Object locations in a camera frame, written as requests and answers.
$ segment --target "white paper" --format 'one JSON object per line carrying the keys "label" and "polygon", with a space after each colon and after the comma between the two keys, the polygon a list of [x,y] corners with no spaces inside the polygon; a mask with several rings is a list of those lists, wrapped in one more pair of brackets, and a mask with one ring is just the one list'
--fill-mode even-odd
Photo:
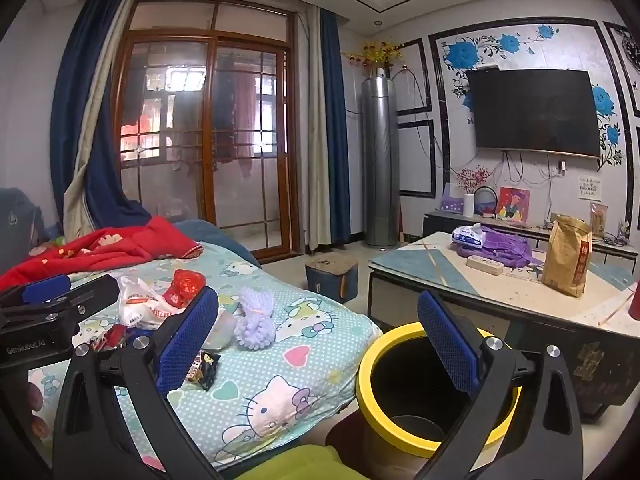
{"label": "white paper", "polygon": [[602,200],[602,181],[600,177],[578,175],[578,198],[600,202]]}

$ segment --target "purple plastic bag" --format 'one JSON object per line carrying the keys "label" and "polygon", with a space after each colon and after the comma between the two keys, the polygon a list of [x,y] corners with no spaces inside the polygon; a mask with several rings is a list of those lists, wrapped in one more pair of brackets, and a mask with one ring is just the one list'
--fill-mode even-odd
{"label": "purple plastic bag", "polygon": [[529,264],[539,265],[542,261],[533,257],[527,239],[518,235],[507,235],[482,226],[486,240],[482,249],[464,245],[457,246],[458,256],[468,258],[473,254],[502,263],[505,267],[526,267]]}

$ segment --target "red clothing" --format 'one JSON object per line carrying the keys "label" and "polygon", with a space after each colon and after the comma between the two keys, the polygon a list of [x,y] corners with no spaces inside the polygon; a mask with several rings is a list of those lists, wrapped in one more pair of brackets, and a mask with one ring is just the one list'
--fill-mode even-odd
{"label": "red clothing", "polygon": [[[105,245],[110,235],[122,239]],[[166,219],[154,216],[144,227],[107,227],[25,260],[0,276],[0,290],[58,274],[118,269],[163,258],[195,258],[201,252],[202,246]]]}

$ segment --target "yellow trash can rim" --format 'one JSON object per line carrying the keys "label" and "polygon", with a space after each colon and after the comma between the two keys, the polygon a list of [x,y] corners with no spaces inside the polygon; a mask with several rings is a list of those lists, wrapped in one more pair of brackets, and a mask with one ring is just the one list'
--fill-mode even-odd
{"label": "yellow trash can rim", "polygon": [[[478,329],[478,332],[484,337],[492,335],[480,329]],[[369,347],[360,362],[360,370],[356,381],[356,396],[360,411],[379,436],[384,438],[392,446],[404,452],[422,458],[431,458],[440,443],[415,436],[394,424],[378,405],[371,387],[371,373],[373,368],[389,349],[404,341],[425,336],[424,329],[419,322],[400,326],[380,336],[380,338]],[[511,423],[513,410],[519,397],[520,388],[516,388],[507,417],[489,434],[484,444],[485,446],[495,444],[496,441],[504,437],[507,433],[507,428]]]}

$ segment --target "polka dot fabric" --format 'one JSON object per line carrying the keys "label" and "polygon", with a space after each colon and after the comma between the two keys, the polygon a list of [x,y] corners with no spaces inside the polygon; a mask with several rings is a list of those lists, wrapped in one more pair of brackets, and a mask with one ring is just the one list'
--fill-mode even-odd
{"label": "polka dot fabric", "polygon": [[[227,249],[203,246],[204,252],[193,260],[155,261],[109,274],[116,278],[134,274],[162,289],[171,282],[175,269],[189,269],[204,274],[207,285],[225,295],[226,301],[233,301],[228,298],[236,298],[244,286],[273,293],[273,319],[279,330],[273,345],[252,351],[233,341],[220,351],[216,381],[208,392],[183,383],[168,394],[172,408],[201,452],[216,468],[224,468],[286,444],[353,400],[360,360],[380,330],[366,316],[280,282]],[[234,310],[233,306],[225,308]],[[105,319],[113,322],[116,305],[97,316],[102,323]],[[96,320],[89,318],[84,323],[95,324]],[[60,388],[52,385],[62,384],[67,367],[68,362],[63,362],[30,372],[45,399],[38,415],[50,428],[60,395]],[[116,393],[140,455],[152,462],[157,457],[126,389],[116,388]]]}

